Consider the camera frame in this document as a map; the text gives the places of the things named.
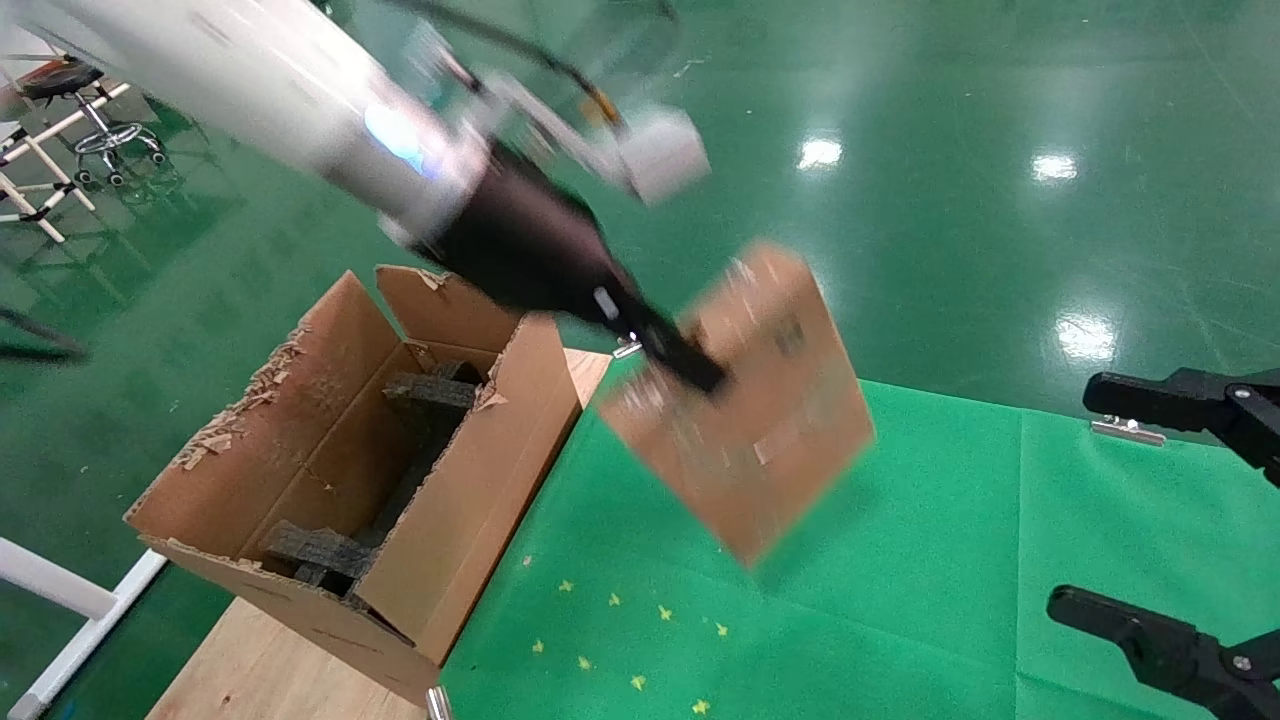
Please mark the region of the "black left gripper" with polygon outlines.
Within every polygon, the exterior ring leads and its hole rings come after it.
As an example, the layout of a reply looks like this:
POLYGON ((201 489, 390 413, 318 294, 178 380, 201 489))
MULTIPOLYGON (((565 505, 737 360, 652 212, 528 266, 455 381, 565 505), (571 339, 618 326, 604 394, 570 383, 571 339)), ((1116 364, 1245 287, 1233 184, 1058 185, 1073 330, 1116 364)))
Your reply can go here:
POLYGON ((410 250, 452 272, 497 304, 566 313, 637 345, 686 386, 714 393, 726 370, 649 304, 605 245, 591 209, 530 159, 492 147, 461 211, 410 250))

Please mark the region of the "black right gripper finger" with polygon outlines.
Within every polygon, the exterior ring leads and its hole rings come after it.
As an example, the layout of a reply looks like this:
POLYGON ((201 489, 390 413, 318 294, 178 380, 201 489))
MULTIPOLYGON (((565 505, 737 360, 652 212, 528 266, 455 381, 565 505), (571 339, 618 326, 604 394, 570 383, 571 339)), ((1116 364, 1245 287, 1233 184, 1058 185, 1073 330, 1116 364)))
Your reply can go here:
POLYGON ((1225 646, 1189 623, 1083 588, 1052 589, 1046 612, 1119 647, 1140 684, 1216 719, 1279 717, 1277 629, 1225 646))
POLYGON ((1179 368, 1162 380, 1101 372, 1082 402, 1091 413, 1172 430, 1207 432, 1279 487, 1279 369, 1224 375, 1179 368))

